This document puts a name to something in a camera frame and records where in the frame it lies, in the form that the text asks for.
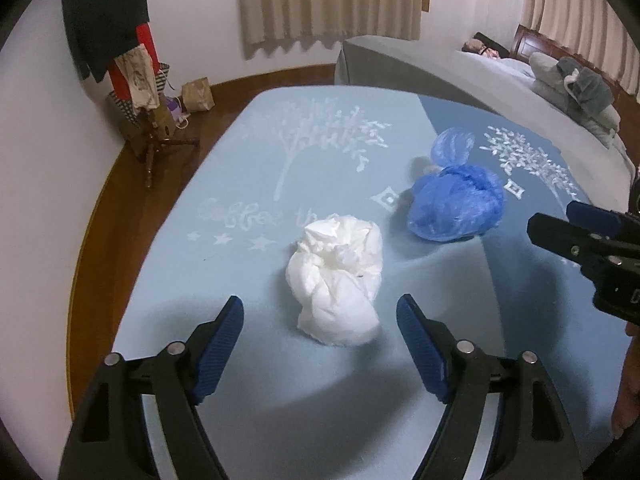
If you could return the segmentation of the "right hand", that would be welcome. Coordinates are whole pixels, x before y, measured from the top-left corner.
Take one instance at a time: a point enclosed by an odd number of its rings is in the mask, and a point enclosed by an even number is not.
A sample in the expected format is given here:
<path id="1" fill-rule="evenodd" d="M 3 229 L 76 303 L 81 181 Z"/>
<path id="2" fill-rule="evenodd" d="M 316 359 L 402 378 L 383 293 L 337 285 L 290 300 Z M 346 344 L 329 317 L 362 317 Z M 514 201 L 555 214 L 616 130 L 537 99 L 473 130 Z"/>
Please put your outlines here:
<path id="1" fill-rule="evenodd" d="M 625 430 L 630 428 L 639 417 L 639 391 L 640 391 L 640 340 L 639 326 L 628 323 L 626 335 L 631 338 L 626 352 L 622 374 L 620 374 L 620 386 L 611 424 L 613 436 L 619 439 Z"/>

